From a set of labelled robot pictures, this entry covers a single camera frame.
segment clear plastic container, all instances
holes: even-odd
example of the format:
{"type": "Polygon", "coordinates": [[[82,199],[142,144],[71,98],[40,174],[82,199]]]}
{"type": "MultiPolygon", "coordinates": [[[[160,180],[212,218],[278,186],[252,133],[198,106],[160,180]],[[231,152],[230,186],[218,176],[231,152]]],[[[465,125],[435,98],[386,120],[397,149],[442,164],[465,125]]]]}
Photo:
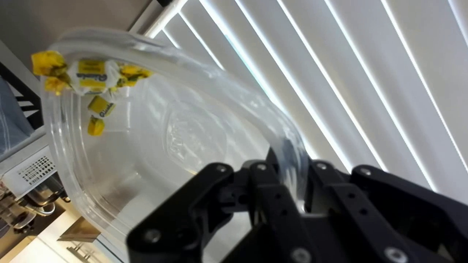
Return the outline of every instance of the clear plastic container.
{"type": "Polygon", "coordinates": [[[132,227],[209,163],[237,170],[245,161],[265,160],[272,148],[281,180],[300,195],[306,157],[302,139],[264,92],[126,32],[73,31],[52,50],[68,62],[113,59],[154,72],[125,89],[101,138],[87,133],[91,95],[43,95],[60,179],[75,206],[117,253],[126,255],[132,227]]]}

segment screw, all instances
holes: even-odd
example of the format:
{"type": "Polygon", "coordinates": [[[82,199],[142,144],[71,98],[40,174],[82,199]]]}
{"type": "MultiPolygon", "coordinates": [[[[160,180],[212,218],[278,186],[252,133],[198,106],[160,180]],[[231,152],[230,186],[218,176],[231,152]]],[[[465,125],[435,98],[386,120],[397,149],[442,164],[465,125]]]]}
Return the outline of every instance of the screw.
{"type": "Polygon", "coordinates": [[[224,165],[218,165],[217,170],[224,174],[226,173],[226,167],[224,165]]]}
{"type": "Polygon", "coordinates": [[[328,170],[326,164],[322,164],[322,163],[318,164],[318,168],[324,171],[328,170]]]}
{"type": "Polygon", "coordinates": [[[265,170],[267,170],[267,165],[265,165],[265,164],[259,164],[259,165],[258,165],[258,170],[265,171],[265,170]]]}
{"type": "Polygon", "coordinates": [[[310,260],[312,260],[310,253],[302,247],[293,250],[291,259],[296,263],[310,263],[310,260]]]}
{"type": "Polygon", "coordinates": [[[370,176],[372,176],[372,171],[370,171],[370,170],[367,170],[367,168],[362,168],[362,173],[363,173],[365,176],[367,176],[367,177],[370,177],[370,176]]]}
{"type": "Polygon", "coordinates": [[[148,243],[157,244],[161,240],[161,233],[158,230],[150,230],[145,233],[145,240],[148,243]]]}
{"type": "Polygon", "coordinates": [[[385,249],[385,256],[394,263],[407,263],[408,262],[408,256],[395,247],[385,249]]]}

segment black mechanical part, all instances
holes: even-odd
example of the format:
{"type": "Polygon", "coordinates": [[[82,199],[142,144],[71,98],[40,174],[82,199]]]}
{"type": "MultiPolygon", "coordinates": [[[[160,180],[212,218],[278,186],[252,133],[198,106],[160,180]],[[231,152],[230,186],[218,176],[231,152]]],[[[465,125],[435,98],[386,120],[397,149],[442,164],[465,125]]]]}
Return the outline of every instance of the black mechanical part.
{"type": "Polygon", "coordinates": [[[346,176],[310,161],[302,215],[278,171],[272,152],[237,173],[205,167],[129,234],[131,262],[199,263],[236,212],[249,212],[252,231],[230,263],[468,262],[468,208],[452,199],[373,167],[346,176]]]}

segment bolt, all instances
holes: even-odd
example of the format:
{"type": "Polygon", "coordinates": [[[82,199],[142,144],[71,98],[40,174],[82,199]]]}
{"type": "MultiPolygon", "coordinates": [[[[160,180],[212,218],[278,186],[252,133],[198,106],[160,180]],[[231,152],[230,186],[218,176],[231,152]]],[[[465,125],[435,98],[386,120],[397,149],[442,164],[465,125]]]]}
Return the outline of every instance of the bolt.
{"type": "Polygon", "coordinates": [[[226,173],[226,167],[224,165],[218,165],[217,170],[224,174],[226,173]]]}
{"type": "Polygon", "coordinates": [[[394,263],[408,263],[408,256],[395,247],[385,249],[385,256],[394,263]]]}
{"type": "Polygon", "coordinates": [[[318,164],[318,168],[324,171],[328,170],[326,164],[322,164],[322,163],[318,164]]]}
{"type": "Polygon", "coordinates": [[[265,165],[265,164],[259,164],[259,165],[258,165],[258,170],[265,171],[265,170],[267,170],[267,165],[265,165]]]}
{"type": "Polygon", "coordinates": [[[145,233],[145,240],[155,244],[161,240],[161,233],[158,230],[150,230],[145,233]]]}
{"type": "Polygon", "coordinates": [[[370,177],[370,176],[372,176],[372,171],[370,171],[370,170],[367,170],[367,168],[362,168],[362,173],[363,173],[365,176],[367,176],[367,177],[370,177]]]}
{"type": "Polygon", "coordinates": [[[302,247],[293,250],[291,259],[296,263],[310,263],[310,260],[312,260],[310,253],[302,247]]]}

